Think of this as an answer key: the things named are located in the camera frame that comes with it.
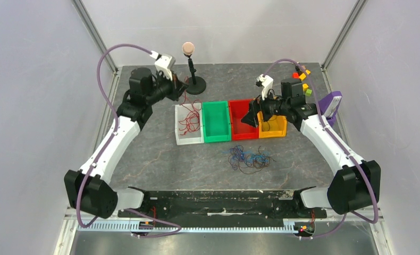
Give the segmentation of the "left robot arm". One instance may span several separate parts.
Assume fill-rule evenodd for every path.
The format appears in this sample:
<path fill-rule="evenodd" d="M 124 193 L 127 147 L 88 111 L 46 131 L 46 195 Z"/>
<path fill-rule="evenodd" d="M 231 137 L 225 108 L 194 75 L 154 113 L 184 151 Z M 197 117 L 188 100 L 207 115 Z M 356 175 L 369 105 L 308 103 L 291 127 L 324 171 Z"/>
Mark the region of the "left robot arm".
<path fill-rule="evenodd" d="M 122 209 L 131 209 L 139 217 L 151 212 L 152 204 L 144 198 L 143 190 L 117 191 L 109 183 L 128 145 L 151 117 L 152 106 L 165 98 L 179 100 L 189 84 L 180 80 L 175 72 L 169 79 L 164 72 L 152 73 L 146 67 L 132 70 L 128 84 L 116 118 L 101 144 L 79 170 L 69 170 L 64 176 L 70 206 L 77 214 L 84 212 L 107 219 Z"/>

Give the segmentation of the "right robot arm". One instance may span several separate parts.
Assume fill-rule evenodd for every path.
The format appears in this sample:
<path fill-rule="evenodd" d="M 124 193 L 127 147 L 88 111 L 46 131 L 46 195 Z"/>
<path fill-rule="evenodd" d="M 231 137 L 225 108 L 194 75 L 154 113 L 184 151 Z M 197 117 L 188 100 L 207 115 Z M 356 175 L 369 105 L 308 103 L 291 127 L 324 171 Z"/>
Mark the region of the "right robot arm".
<path fill-rule="evenodd" d="M 381 168 L 374 160 L 366 161 L 350 149 L 334 132 L 315 103 L 307 103 L 299 78 L 281 81 L 281 94 L 275 95 L 273 79 L 260 75 L 256 85 L 262 92 L 250 101 L 242 122 L 258 127 L 273 116 L 284 116 L 308 138 L 328 163 L 334 177 L 328 187 L 301 189 L 293 196 L 292 211 L 307 216 L 313 208 L 329 208 L 339 215 L 358 209 L 377 208 L 380 198 Z"/>

